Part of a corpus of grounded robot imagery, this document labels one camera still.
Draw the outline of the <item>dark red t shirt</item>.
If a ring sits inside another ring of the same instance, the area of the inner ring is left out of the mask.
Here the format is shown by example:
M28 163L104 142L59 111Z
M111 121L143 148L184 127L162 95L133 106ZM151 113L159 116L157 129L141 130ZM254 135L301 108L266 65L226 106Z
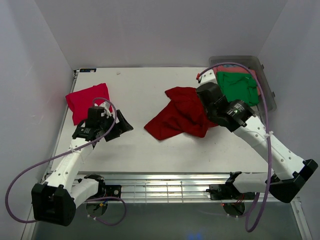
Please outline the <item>dark red t shirt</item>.
M144 129L158 141L182 133L204 138L210 128L217 126L205 114L194 87L177 86L164 93L170 102L144 126Z

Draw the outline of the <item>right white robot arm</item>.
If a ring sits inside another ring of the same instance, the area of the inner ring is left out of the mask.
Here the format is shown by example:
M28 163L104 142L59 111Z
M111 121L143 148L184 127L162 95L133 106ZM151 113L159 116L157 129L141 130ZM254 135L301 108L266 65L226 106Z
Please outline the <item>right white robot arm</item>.
M244 101L229 102L220 87L207 82L196 88L208 119L245 141L268 164L265 173L231 172L224 184L212 184L216 199L237 199L241 195L268 191L283 203L290 203L318 168L313 159L303 159L289 150L262 123Z

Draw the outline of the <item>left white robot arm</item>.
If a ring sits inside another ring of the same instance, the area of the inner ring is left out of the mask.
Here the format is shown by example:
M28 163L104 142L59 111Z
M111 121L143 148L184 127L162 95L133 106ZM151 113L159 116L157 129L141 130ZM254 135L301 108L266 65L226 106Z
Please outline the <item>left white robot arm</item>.
M76 176L100 139L106 142L134 128L120 110L112 115L103 106L88 109L87 119L81 121L72 134L69 153L64 155L51 175L31 190L34 219L51 224L68 226L77 208L87 201L121 201L120 197L107 196L103 176L88 174L74 183Z

